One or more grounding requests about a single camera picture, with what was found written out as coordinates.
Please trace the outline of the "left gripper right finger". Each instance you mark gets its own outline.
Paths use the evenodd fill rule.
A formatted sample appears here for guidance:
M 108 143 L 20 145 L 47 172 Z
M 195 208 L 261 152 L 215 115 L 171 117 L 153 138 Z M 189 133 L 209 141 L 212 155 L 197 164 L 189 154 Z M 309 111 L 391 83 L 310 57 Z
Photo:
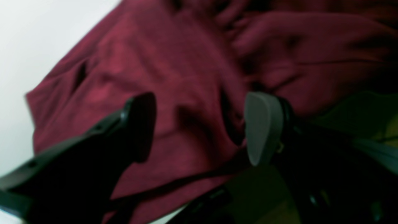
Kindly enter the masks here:
M 396 224 L 397 148 L 297 119 L 283 98 L 249 92 L 250 163 L 285 181 L 303 224 Z

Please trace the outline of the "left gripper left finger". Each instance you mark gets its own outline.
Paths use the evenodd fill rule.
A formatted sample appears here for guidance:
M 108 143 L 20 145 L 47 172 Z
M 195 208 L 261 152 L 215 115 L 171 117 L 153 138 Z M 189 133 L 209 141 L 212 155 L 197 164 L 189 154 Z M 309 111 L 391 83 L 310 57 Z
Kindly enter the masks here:
M 1 177 L 1 223 L 100 224 L 122 173 L 147 160 L 155 118 L 153 93 L 130 98 L 83 135 Z

